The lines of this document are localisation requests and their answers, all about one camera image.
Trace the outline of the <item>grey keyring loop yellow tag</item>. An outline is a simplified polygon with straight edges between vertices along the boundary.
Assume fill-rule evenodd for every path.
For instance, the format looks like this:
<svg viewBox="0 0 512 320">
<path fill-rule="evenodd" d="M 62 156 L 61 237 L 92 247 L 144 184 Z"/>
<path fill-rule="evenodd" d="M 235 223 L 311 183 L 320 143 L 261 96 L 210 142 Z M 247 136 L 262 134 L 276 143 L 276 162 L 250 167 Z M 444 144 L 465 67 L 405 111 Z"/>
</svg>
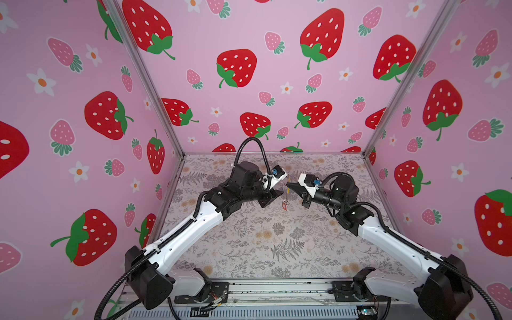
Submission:
<svg viewBox="0 0 512 320">
<path fill-rule="evenodd" d="M 288 204 L 289 203 L 289 188 L 286 187 L 284 189 L 284 200 L 283 200 L 284 203 Z"/>
</svg>

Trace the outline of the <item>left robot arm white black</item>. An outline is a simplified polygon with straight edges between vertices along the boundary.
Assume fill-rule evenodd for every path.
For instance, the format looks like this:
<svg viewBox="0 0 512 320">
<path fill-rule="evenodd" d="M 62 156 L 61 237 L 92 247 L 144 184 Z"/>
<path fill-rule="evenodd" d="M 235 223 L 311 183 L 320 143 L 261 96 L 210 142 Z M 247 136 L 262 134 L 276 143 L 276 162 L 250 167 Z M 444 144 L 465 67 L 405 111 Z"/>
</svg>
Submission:
<svg viewBox="0 0 512 320">
<path fill-rule="evenodd" d="M 171 269 L 179 258 L 203 235 L 241 209 L 245 202 L 257 201 L 266 207 L 282 191 L 275 185 L 286 172 L 275 166 L 264 175 L 254 163 L 235 165 L 230 177 L 217 187 L 204 191 L 194 212 L 170 232 L 143 249 L 132 247 L 125 255 L 127 282 L 146 309 L 154 309 L 168 297 L 189 297 L 200 303 L 211 297 L 212 281 L 199 268 Z"/>
</svg>

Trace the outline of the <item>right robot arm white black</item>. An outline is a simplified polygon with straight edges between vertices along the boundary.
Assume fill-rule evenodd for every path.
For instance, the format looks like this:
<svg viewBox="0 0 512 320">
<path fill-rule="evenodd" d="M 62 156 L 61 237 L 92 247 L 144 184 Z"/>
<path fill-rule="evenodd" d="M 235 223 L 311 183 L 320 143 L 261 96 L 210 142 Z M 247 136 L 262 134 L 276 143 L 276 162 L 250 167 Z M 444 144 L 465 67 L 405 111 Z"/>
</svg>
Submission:
<svg viewBox="0 0 512 320">
<path fill-rule="evenodd" d="M 297 193 L 306 208 L 316 203 L 345 230 L 371 242 L 400 262 L 413 280 L 390 279 L 376 270 L 363 272 L 362 286 L 373 295 L 387 296 L 420 307 L 431 319 L 457 319 L 473 300 L 473 290 L 464 262 L 428 251 L 385 225 L 379 208 L 358 201 L 359 188 L 347 173 L 333 173 L 321 180 L 302 173 L 287 187 Z"/>
</svg>

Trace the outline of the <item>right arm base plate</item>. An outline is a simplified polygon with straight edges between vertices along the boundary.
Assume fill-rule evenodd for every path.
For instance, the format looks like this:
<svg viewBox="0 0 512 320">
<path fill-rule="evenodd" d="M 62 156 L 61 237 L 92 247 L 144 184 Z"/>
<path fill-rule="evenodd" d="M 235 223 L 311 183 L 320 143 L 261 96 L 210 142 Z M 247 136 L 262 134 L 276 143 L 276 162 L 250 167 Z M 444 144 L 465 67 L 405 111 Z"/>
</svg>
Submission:
<svg viewBox="0 0 512 320">
<path fill-rule="evenodd" d="M 332 294 L 337 302 L 386 302 L 387 297 L 372 294 L 362 283 L 354 283 L 352 280 L 333 281 L 327 291 Z"/>
</svg>

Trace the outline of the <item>aluminium frame rail front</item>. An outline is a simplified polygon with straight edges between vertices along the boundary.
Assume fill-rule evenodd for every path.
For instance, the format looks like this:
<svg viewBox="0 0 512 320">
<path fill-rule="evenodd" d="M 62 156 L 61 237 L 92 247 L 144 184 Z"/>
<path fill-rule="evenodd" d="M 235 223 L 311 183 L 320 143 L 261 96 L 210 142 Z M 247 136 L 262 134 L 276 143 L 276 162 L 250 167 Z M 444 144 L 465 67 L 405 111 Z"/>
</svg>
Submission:
<svg viewBox="0 0 512 320">
<path fill-rule="evenodd" d="M 213 279 L 203 302 L 171 297 L 152 310 L 141 304 L 123 319 L 428 319 L 408 300 L 366 293 L 350 278 Z"/>
</svg>

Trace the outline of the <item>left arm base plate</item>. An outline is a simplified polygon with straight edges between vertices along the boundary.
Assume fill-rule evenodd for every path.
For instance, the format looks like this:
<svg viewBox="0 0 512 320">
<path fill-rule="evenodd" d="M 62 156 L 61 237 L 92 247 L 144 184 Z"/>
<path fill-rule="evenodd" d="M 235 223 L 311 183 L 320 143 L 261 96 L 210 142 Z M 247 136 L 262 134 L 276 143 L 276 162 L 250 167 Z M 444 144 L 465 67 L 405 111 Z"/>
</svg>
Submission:
<svg viewBox="0 0 512 320">
<path fill-rule="evenodd" d="M 176 304 L 210 304 L 214 301 L 226 303 L 229 295 L 229 282 L 214 281 L 206 284 L 196 296 L 180 295 L 174 297 Z"/>
</svg>

